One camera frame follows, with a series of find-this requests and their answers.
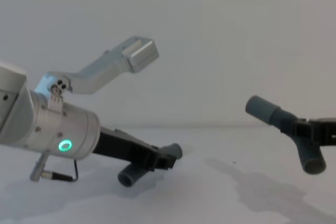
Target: green led ring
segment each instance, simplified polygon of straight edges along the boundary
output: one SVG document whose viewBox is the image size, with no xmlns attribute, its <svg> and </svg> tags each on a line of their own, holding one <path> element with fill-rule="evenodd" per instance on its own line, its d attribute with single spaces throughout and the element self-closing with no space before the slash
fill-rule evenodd
<svg viewBox="0 0 336 224">
<path fill-rule="evenodd" d="M 59 143 L 58 145 L 58 149 L 61 152 L 67 152 L 68 150 L 70 150 L 72 148 L 72 142 L 68 139 L 63 140 L 62 142 Z"/>
</svg>

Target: white robot link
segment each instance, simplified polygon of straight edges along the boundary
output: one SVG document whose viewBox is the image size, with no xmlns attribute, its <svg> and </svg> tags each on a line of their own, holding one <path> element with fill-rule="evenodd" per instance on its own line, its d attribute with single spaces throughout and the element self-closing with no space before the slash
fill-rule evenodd
<svg viewBox="0 0 336 224">
<path fill-rule="evenodd" d="M 49 72 L 32 91 L 24 70 L 0 63 L 0 144 L 39 152 L 30 176 L 75 182 L 77 161 L 90 153 L 130 161 L 118 179 L 132 186 L 155 169 L 169 169 L 182 157 L 179 145 L 158 148 L 125 132 L 100 126 L 91 111 L 64 102 L 62 94 L 92 94 L 123 72 L 137 73 L 159 57 L 153 40 L 132 37 L 77 73 Z M 76 176 L 44 170 L 49 155 L 73 159 Z"/>
</svg>

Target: white table surface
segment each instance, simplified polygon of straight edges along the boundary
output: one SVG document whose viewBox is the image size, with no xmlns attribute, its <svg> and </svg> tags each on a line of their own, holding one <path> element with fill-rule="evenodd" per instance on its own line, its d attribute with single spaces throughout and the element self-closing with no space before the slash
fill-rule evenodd
<svg viewBox="0 0 336 224">
<path fill-rule="evenodd" d="M 328 168 L 306 175 L 290 139 L 274 128 L 130 129 L 157 145 L 181 143 L 186 155 L 132 188 L 117 180 L 123 161 L 91 155 L 69 184 L 29 181 L 35 153 L 0 148 L 0 223 L 336 223 L 336 149 Z M 47 168 L 72 172 L 53 158 Z"/>
</svg>

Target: gray rubber tube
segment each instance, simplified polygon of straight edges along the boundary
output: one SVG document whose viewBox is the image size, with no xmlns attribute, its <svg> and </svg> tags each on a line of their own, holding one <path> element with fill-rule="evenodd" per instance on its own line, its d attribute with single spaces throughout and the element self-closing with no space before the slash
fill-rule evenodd
<svg viewBox="0 0 336 224">
<path fill-rule="evenodd" d="M 248 100 L 245 111 L 278 129 L 280 129 L 281 120 L 297 119 L 295 115 L 282 110 L 281 107 L 256 95 Z M 308 174 L 319 174 L 324 172 L 326 169 L 326 162 L 324 161 L 320 147 L 304 138 L 289 137 L 296 144 L 303 170 Z"/>
<path fill-rule="evenodd" d="M 172 144 L 160 148 L 160 151 L 164 154 L 170 154 L 180 159 L 183 155 L 182 149 L 178 144 Z M 129 164 L 118 174 L 119 182 L 125 187 L 131 187 L 141 177 L 143 177 L 149 171 L 134 164 Z"/>
</svg>

